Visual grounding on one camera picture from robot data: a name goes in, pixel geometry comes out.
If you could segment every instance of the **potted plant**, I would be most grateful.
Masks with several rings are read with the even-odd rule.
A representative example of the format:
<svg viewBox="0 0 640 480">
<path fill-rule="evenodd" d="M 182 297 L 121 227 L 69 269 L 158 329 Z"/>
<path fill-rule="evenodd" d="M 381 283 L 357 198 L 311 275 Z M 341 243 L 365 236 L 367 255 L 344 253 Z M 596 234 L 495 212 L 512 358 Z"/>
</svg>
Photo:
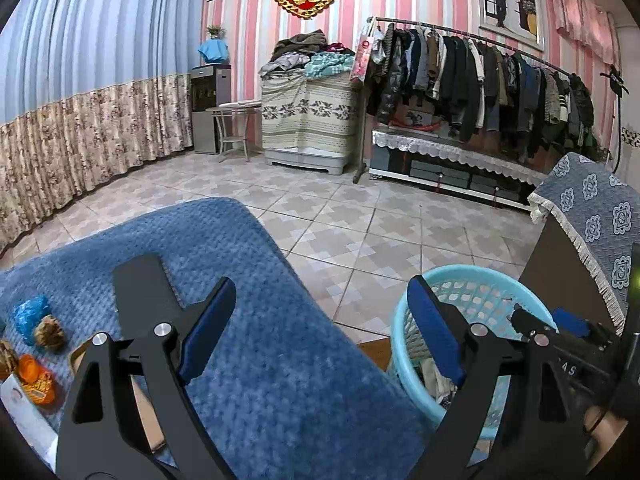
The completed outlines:
<svg viewBox="0 0 640 480">
<path fill-rule="evenodd" d="M 207 30 L 212 40 L 219 40 L 225 35 L 225 29 L 221 25 L 209 25 Z"/>
</svg>

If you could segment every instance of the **blue plastic bag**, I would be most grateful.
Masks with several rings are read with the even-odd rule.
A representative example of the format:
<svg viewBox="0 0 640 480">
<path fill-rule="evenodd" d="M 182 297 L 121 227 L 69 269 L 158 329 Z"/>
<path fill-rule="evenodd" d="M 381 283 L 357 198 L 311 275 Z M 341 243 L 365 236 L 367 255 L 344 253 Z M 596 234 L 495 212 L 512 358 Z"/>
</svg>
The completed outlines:
<svg viewBox="0 0 640 480">
<path fill-rule="evenodd" d="M 29 346 L 35 346 L 36 341 L 33 331 L 38 326 L 43 317 L 51 314 L 49 301 L 44 294 L 33 300 L 27 300 L 20 305 L 14 306 L 14 324 L 22 340 Z"/>
</svg>

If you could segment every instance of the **laundry basket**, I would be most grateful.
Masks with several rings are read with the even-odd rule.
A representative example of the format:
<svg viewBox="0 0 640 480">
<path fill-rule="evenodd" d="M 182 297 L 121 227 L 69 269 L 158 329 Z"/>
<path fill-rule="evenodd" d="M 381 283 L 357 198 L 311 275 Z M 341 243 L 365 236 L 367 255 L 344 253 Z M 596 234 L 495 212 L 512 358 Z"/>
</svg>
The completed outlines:
<svg viewBox="0 0 640 480">
<path fill-rule="evenodd" d="M 551 314 L 527 287 L 496 270 L 468 265 L 438 267 L 422 275 L 440 301 L 455 305 L 469 324 L 483 323 L 500 337 L 519 339 L 507 319 L 516 303 L 544 323 L 558 329 Z M 446 411 L 430 396 L 414 364 L 430 356 L 402 295 L 391 326 L 392 359 L 389 375 L 398 380 L 415 405 L 437 427 Z M 509 389 L 509 377 L 499 377 L 494 398 L 480 435 L 494 440 Z"/>
</svg>

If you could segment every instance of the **blue knitted blanket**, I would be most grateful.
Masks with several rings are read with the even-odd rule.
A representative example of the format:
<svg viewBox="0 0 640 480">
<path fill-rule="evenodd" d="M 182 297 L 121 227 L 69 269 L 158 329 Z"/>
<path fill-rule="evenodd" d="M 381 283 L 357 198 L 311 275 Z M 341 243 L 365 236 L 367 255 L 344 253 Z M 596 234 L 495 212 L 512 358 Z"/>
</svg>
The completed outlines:
<svg viewBox="0 0 640 480">
<path fill-rule="evenodd" d="M 0 273 L 0 318 L 18 353 L 46 359 L 68 392 L 65 353 L 25 346 L 11 308 L 45 294 L 74 348 L 95 332 L 120 337 L 111 272 L 157 253 L 182 304 L 222 276 L 236 310 L 187 393 L 236 476 L 248 479 L 404 479 L 429 430 L 404 392 L 338 330 L 269 234 L 239 202 L 172 206 Z M 55 430 L 62 410 L 48 415 Z"/>
</svg>

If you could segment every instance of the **floral curtain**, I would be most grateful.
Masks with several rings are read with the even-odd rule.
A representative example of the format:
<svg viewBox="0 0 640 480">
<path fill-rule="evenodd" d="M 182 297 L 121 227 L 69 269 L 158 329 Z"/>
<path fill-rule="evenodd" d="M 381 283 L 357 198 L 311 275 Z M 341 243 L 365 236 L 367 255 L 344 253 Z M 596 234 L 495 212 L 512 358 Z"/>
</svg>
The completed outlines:
<svg viewBox="0 0 640 480">
<path fill-rule="evenodd" d="M 556 29 L 580 41 L 606 64 L 618 64 L 613 18 L 593 0 L 553 0 Z"/>
<path fill-rule="evenodd" d="M 23 0 L 0 34 L 14 60 L 0 67 L 0 254 L 74 197 L 193 144 L 202 0 L 123 0 L 105 18 L 114 3 Z"/>
</svg>

